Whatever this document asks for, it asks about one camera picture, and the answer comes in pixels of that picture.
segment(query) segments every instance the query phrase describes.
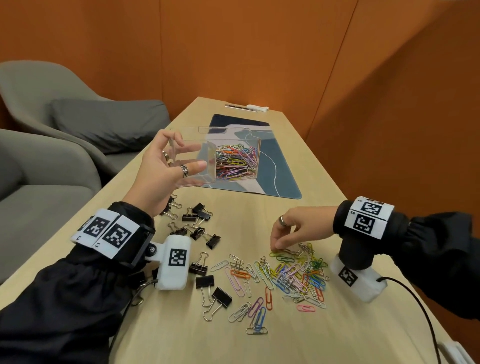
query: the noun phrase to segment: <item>wooden table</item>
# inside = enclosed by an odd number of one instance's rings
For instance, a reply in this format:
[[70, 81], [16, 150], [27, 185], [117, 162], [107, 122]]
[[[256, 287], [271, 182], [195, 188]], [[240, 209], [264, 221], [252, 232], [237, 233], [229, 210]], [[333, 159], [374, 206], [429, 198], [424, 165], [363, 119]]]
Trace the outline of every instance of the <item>wooden table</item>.
[[[345, 197], [329, 177], [317, 158], [296, 133], [285, 115], [278, 111], [248, 112], [224, 107], [223, 101], [197, 98], [185, 109], [170, 129], [183, 126], [208, 126], [215, 113], [255, 119], [270, 123], [291, 171], [303, 194], [301, 200], [246, 194], [201, 187], [178, 190], [176, 201], [183, 210], [198, 202], [214, 213], [205, 224], [208, 232], [222, 237], [214, 250], [203, 239], [192, 243], [192, 259], [207, 251], [206, 265], [235, 254], [253, 263], [268, 257], [272, 224], [288, 208], [294, 206], [338, 205]], [[72, 233], [98, 208], [120, 200], [130, 188], [138, 170], [137, 156], [104, 189], [86, 204], [44, 246], [0, 286], [0, 308], [12, 302], [43, 267], [64, 257], [72, 248]], [[156, 217], [155, 242], [163, 242], [170, 232], [168, 217]], [[316, 256], [330, 261], [339, 250], [335, 236], [314, 242]], [[387, 256], [377, 256], [373, 267], [382, 275], [407, 280]], [[266, 314], [264, 325], [268, 335], [245, 334], [250, 323], [229, 323], [227, 317], [243, 303], [264, 296], [265, 286], [251, 282], [253, 297], [239, 298], [225, 272], [214, 273], [216, 286], [228, 292], [232, 304], [221, 308], [212, 322], [202, 318], [200, 290], [189, 277], [182, 291], [144, 290], [145, 302], [133, 307], [126, 319], [112, 354], [115, 363], [435, 363], [435, 354], [427, 322], [421, 309], [402, 287], [389, 283], [388, 288], [372, 303], [365, 304], [335, 284], [327, 283], [324, 292], [326, 310], [301, 313], [292, 302], [273, 291], [273, 311]], [[438, 341], [449, 337], [429, 312]]]

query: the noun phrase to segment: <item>clear plastic box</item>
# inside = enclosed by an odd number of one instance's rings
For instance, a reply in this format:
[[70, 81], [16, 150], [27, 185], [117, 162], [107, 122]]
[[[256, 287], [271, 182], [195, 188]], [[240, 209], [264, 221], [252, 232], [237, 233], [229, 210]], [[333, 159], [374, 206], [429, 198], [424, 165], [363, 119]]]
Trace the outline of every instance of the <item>clear plastic box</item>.
[[170, 140], [167, 153], [173, 165], [204, 160], [207, 168], [183, 178], [178, 187], [257, 178], [261, 139], [253, 136], [250, 129], [188, 127], [179, 131], [185, 146]]

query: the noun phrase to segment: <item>silver ring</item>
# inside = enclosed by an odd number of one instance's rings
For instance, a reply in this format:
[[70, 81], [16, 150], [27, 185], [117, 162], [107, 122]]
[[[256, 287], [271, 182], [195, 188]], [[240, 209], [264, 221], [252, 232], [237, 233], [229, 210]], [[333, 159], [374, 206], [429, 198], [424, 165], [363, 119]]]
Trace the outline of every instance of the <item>silver ring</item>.
[[283, 215], [278, 218], [278, 222], [280, 225], [282, 225], [284, 228], [288, 228], [288, 225], [283, 221]]
[[183, 171], [183, 178], [188, 177], [188, 167], [184, 164], [180, 164], [180, 168]]

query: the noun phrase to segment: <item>blue desk mat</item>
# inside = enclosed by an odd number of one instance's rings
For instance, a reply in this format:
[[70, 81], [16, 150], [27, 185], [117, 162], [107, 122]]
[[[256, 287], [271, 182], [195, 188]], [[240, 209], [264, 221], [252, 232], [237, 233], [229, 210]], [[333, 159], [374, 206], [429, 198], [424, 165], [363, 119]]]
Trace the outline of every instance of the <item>blue desk mat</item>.
[[260, 138], [262, 142], [260, 145], [260, 159], [256, 180], [226, 182], [217, 179], [214, 184], [207, 184], [203, 187], [266, 194], [285, 198], [301, 198], [301, 192], [269, 123], [215, 114], [212, 117], [210, 126], [248, 128], [251, 130], [252, 135]]

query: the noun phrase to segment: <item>wire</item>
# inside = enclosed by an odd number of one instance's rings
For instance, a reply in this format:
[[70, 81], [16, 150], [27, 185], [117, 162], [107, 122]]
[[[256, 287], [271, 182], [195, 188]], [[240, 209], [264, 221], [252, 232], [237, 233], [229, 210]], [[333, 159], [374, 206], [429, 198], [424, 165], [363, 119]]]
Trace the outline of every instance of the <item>wire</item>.
[[157, 279], [153, 279], [147, 283], [145, 283], [144, 285], [142, 285], [140, 287], [140, 289], [136, 292], [136, 294], [133, 295], [133, 297], [130, 299], [130, 301], [128, 301], [128, 305], [127, 305], [127, 308], [125, 308], [125, 311], [123, 312], [123, 315], [122, 315], [122, 319], [121, 319], [121, 322], [120, 322], [120, 325], [117, 329], [117, 331], [115, 332], [115, 335], [113, 335], [113, 339], [112, 339], [112, 342], [110, 343], [110, 348], [109, 348], [109, 352], [112, 352], [112, 349], [113, 349], [113, 344], [115, 344], [115, 340], [117, 339], [117, 336], [120, 332], [120, 328], [123, 324], [123, 321], [125, 320], [125, 317], [127, 316], [127, 312], [129, 310], [129, 308], [131, 306], [138, 306], [140, 304], [143, 303], [144, 299], [142, 298], [140, 302], [137, 302], [137, 303], [133, 303], [133, 301], [137, 298], [137, 297], [140, 297], [140, 293], [142, 293], [142, 291], [145, 289], [145, 287], [148, 287], [150, 284], [154, 284], [154, 283], [157, 283], [158, 280]]
[[432, 339], [433, 339], [433, 346], [435, 348], [435, 354], [437, 354], [437, 362], [438, 364], [442, 364], [442, 360], [440, 359], [440, 352], [438, 351], [438, 344], [437, 344], [437, 339], [435, 338], [435, 331], [433, 330], [433, 326], [432, 326], [432, 322], [430, 321], [430, 318], [428, 317], [428, 314], [427, 314], [427, 311], [425, 311], [425, 308], [423, 307], [423, 305], [421, 304], [420, 300], [418, 299], [418, 297], [416, 296], [415, 293], [413, 293], [413, 291], [408, 288], [405, 284], [403, 284], [402, 282], [400, 282], [399, 280], [396, 280], [395, 278], [390, 278], [390, 277], [380, 277], [379, 279], [377, 279], [377, 282], [381, 282], [383, 280], [391, 280], [395, 283], [398, 283], [400, 286], [402, 286], [403, 288], [405, 288], [408, 292], [410, 292], [410, 294], [413, 296], [413, 298], [415, 298], [415, 300], [417, 301], [417, 303], [420, 305], [420, 308], [421, 310], [423, 311], [423, 314], [425, 315], [425, 318], [427, 319], [427, 322], [428, 322], [428, 326], [430, 327], [430, 332], [432, 334]]

